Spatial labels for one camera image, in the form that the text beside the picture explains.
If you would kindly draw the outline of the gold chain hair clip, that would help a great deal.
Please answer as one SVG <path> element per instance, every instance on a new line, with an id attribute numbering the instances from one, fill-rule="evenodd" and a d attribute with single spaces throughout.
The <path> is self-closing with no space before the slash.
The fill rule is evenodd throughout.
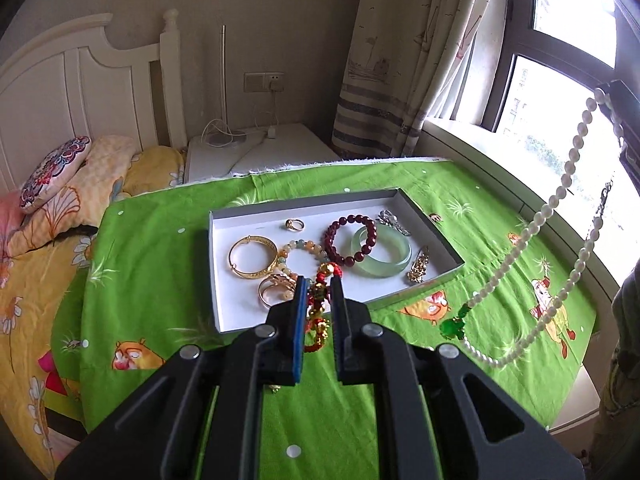
<path id="1" fill-rule="evenodd" d="M 428 264 L 430 263 L 430 248 L 427 245 L 423 245 L 411 263 L 410 269 L 406 273 L 406 279 L 409 284 L 417 285 L 421 284 L 427 274 Z"/>

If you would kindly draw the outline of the silver rhinestone brooch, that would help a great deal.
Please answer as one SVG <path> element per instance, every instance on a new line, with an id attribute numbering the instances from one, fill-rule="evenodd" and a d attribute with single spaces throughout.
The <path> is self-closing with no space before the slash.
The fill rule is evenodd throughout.
<path id="1" fill-rule="evenodd" d="M 389 209 L 383 209 L 378 213 L 378 222 L 384 224 L 384 226 L 389 226 L 403 236 L 411 235 L 411 233 L 400 223 L 396 214 L 393 214 Z"/>

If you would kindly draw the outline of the grey white jewelry tray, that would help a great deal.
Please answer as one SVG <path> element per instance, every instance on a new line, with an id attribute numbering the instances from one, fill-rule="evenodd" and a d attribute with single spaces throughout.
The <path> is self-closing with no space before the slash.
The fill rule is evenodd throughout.
<path id="1" fill-rule="evenodd" d="M 411 233 L 412 257 L 401 273 L 371 278 L 355 263 L 376 244 L 378 213 L 389 209 Z M 419 249 L 430 248 L 425 280 L 411 285 L 406 273 Z M 265 321 L 258 285 L 269 274 L 314 278 L 323 263 L 343 271 L 348 296 L 378 307 L 449 280 L 464 261 L 435 223 L 399 188 L 276 200 L 210 213 L 210 288 L 216 329 L 233 333 Z"/>

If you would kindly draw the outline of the dark framed window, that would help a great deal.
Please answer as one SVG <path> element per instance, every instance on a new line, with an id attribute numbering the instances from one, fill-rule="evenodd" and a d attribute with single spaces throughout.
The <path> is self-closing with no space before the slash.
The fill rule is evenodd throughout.
<path id="1" fill-rule="evenodd" d="M 639 0 L 506 0 L 503 42 L 483 128 L 498 128 L 514 67 L 521 60 L 590 90 L 619 79 L 638 94 Z"/>

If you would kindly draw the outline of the yellow floral bed sheet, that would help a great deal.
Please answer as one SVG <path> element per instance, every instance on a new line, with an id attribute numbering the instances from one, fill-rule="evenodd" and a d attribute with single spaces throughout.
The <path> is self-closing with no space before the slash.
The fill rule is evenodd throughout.
<path id="1" fill-rule="evenodd" d="M 184 156 L 174 148 L 136 153 L 112 203 L 173 188 L 183 171 Z M 2 478 L 52 478 L 85 435 L 78 383 L 58 376 L 51 335 L 68 286 L 92 263 L 97 229 L 78 226 L 38 249 L 1 259 Z"/>

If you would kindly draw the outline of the pale green jade bangle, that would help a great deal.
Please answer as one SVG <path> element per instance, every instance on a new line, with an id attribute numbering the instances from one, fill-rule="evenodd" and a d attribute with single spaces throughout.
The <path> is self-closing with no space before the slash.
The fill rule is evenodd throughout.
<path id="1" fill-rule="evenodd" d="M 356 272 L 371 278 L 390 278 L 401 273 L 412 257 L 409 239 L 385 224 L 376 225 L 376 244 L 369 255 L 355 263 Z"/>

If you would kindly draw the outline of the patterned beige curtain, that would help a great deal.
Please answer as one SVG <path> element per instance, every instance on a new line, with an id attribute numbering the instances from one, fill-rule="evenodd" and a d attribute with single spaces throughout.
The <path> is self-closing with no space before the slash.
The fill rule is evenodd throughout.
<path id="1" fill-rule="evenodd" d="M 332 131 L 343 156 L 413 153 L 490 0 L 360 0 Z"/>

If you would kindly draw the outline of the yellow floral pillow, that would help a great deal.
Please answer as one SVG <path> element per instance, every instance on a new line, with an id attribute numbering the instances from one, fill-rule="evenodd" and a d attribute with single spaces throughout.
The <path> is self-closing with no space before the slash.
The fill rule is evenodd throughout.
<path id="1" fill-rule="evenodd" d="M 128 136 L 100 136 L 76 174 L 9 238 L 6 252 L 17 257 L 52 242 L 78 226 L 100 225 L 122 189 L 137 144 Z"/>

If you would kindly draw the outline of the white bedside table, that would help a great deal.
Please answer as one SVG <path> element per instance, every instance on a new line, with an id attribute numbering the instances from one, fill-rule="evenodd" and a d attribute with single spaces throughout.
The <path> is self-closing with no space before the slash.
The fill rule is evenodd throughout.
<path id="1" fill-rule="evenodd" d="M 214 140 L 211 134 L 206 133 L 190 141 L 184 182 L 222 179 L 236 174 L 341 159 L 303 124 L 275 126 L 272 138 L 268 136 L 266 127 L 247 128 L 233 141 L 223 139 L 219 132 L 216 136 L 217 140 Z"/>

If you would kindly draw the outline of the pink folded quilt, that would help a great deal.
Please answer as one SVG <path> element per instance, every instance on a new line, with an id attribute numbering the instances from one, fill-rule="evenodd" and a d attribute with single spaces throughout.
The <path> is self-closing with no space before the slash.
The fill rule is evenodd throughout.
<path id="1" fill-rule="evenodd" d="M 15 190 L 1 196 L 0 200 L 0 243 L 1 259 L 8 258 L 6 249 L 13 233 L 21 226 L 24 212 L 21 210 L 20 191 Z"/>

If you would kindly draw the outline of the embroidered round pillow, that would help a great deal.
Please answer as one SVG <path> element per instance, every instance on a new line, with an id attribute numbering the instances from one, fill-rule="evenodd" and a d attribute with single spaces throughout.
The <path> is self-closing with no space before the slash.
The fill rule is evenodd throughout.
<path id="1" fill-rule="evenodd" d="M 91 150 L 90 136 L 78 136 L 50 151 L 23 184 L 20 207 L 32 214 L 73 177 Z"/>

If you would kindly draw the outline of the white bed headboard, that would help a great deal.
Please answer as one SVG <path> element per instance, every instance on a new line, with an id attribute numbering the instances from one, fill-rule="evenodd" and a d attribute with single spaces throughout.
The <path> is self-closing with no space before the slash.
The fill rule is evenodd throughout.
<path id="1" fill-rule="evenodd" d="M 112 14 L 42 32 L 1 66 L 1 189 L 19 188 L 51 150 L 76 136 L 128 136 L 137 150 L 185 148 L 180 30 L 163 15 L 154 44 L 114 48 Z"/>

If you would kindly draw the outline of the wall power socket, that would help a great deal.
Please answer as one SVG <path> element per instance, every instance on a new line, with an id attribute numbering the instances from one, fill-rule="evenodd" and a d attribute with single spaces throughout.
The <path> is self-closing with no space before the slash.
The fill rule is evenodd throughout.
<path id="1" fill-rule="evenodd" d="M 244 74 L 243 90 L 246 93 L 282 92 L 285 73 L 251 72 Z"/>

